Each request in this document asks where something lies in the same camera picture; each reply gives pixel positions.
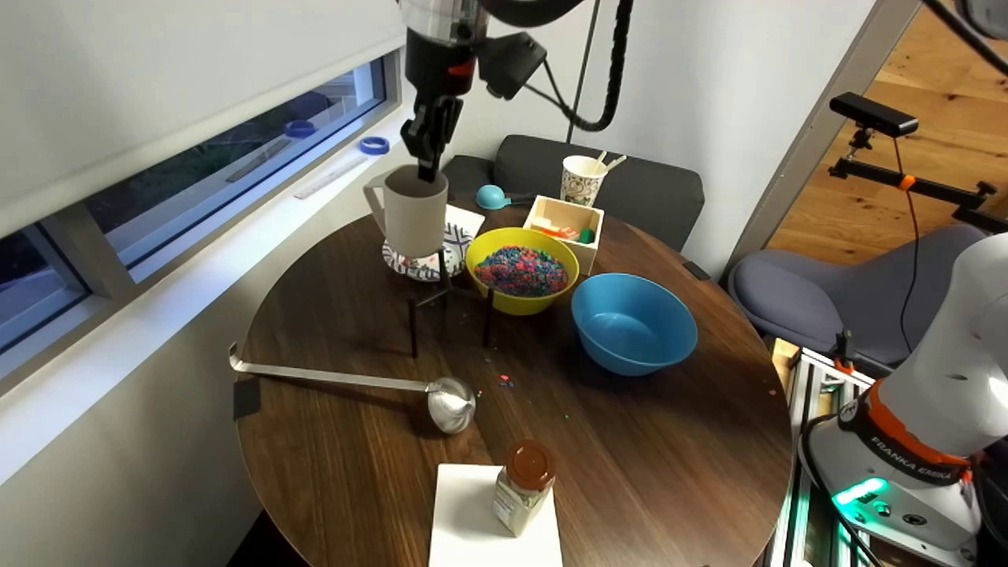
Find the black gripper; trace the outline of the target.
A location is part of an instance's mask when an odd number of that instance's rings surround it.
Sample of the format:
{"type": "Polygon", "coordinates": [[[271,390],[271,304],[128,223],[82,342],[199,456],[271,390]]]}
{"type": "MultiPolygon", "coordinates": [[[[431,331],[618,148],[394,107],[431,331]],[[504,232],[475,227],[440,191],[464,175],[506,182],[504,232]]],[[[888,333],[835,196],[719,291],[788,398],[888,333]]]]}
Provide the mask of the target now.
{"type": "Polygon", "coordinates": [[[412,117],[400,126],[400,139],[418,159],[418,178],[435,181],[440,154],[457,130],[464,102],[475,75],[475,52],[481,30],[457,30],[455,39],[435,40],[408,33],[408,81],[417,90],[412,117]]]}

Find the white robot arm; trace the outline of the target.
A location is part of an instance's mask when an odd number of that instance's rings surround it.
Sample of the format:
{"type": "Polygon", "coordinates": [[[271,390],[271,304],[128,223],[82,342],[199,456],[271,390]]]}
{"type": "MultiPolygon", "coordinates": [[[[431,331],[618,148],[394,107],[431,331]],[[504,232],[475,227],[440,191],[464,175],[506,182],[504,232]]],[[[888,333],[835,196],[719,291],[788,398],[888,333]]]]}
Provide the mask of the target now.
{"type": "MultiPolygon", "coordinates": [[[[464,96],[481,75],[511,97],[544,63],[532,24],[581,0],[398,0],[412,117],[400,136],[431,181],[464,96]]],[[[803,430],[801,456],[843,520],[888,543],[968,557],[981,532],[969,460],[1008,436],[1008,237],[956,255],[923,342],[883,381],[803,430]]]]}

